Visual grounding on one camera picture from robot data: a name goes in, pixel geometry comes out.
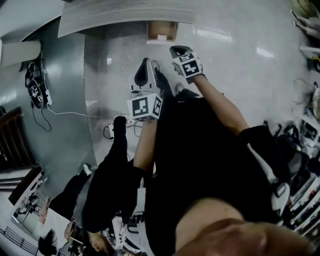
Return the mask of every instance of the tiled floor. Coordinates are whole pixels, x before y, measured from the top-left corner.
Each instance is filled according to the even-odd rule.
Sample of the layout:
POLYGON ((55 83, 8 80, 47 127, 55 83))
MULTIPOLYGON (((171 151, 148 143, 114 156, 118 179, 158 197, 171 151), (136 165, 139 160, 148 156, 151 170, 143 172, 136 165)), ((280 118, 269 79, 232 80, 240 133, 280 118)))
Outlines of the tiled floor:
MULTIPOLYGON (((237 105, 249 125, 260 125, 265 119, 281 123, 294 119, 294 102, 303 99, 305 88, 293 81, 308 81, 310 75, 306 59, 298 50, 307 39, 292 25, 291 1, 196 3, 196 23, 179 24, 176 44, 197 52, 208 80, 237 105)), ((187 85, 174 72, 169 46, 146 44, 146 31, 144 22, 107 26, 98 67, 98 103, 105 117, 128 113, 128 78, 144 57, 160 61, 172 86, 183 82, 197 91, 194 84, 187 85), (110 65, 106 63, 107 56, 112 58, 110 65)), ((194 118, 191 116, 186 122, 194 124, 194 118)), ((101 135, 104 126, 102 123, 93 132, 101 135)), ((138 138, 131 130, 127 131, 128 148, 134 152, 138 138)), ((93 145, 98 163, 112 144, 101 139, 93 145)))

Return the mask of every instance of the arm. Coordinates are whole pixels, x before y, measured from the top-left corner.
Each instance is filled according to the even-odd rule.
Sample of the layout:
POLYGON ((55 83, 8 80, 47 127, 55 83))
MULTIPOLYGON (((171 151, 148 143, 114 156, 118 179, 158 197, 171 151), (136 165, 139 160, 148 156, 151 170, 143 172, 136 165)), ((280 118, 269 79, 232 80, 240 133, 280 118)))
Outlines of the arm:
POLYGON ((157 120, 143 122, 142 131, 136 147, 133 166, 146 172, 154 166, 154 151, 157 132, 157 120))
POLYGON ((45 224, 49 204, 50 204, 50 197, 47 197, 45 199, 44 205, 40 211, 40 216, 39 216, 39 222, 42 224, 45 224))
POLYGON ((202 75, 193 77, 193 82, 210 104, 221 123, 233 134, 249 128, 239 109, 202 75))
POLYGON ((74 217, 72 217, 70 223, 65 228, 64 238, 67 239, 67 240, 71 236, 71 233, 72 233, 71 228, 72 228, 72 225, 73 225, 75 220, 76 219, 74 217))

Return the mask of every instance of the white marker cube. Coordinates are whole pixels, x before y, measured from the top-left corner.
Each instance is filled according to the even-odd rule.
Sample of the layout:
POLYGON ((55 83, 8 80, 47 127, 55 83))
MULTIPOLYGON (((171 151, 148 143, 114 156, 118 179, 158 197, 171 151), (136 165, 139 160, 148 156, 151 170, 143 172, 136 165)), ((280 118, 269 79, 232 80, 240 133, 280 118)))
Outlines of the white marker cube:
POLYGON ((159 119, 162 99, 156 93, 136 97, 127 101, 130 118, 140 122, 159 119))
POLYGON ((201 62, 194 51, 174 58, 173 65, 177 72, 183 75, 186 79, 202 73, 201 62))

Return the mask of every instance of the electrical outlet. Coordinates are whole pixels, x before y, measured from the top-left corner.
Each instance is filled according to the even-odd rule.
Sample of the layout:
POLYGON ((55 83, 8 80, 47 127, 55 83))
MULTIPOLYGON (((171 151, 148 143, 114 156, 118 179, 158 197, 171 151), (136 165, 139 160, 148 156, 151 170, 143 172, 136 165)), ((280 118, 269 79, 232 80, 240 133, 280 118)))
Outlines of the electrical outlet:
POLYGON ((49 104, 49 105, 52 105, 52 104, 53 104, 53 101, 52 101, 52 98, 51 98, 51 94, 50 94, 49 89, 46 89, 46 90, 45 90, 45 95, 46 95, 46 99, 47 99, 47 101, 48 101, 48 104, 49 104))

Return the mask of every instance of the power strip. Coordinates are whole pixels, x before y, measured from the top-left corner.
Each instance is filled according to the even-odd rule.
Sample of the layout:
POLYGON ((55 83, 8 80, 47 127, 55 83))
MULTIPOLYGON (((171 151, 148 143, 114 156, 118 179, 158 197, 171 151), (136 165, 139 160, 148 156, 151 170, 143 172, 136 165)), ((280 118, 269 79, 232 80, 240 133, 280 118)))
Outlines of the power strip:
POLYGON ((51 94, 50 94, 49 89, 46 89, 46 90, 45 90, 45 95, 46 95, 46 99, 47 99, 47 101, 48 101, 48 104, 49 104, 49 105, 52 105, 52 104, 53 104, 53 101, 52 101, 52 98, 51 98, 51 94))

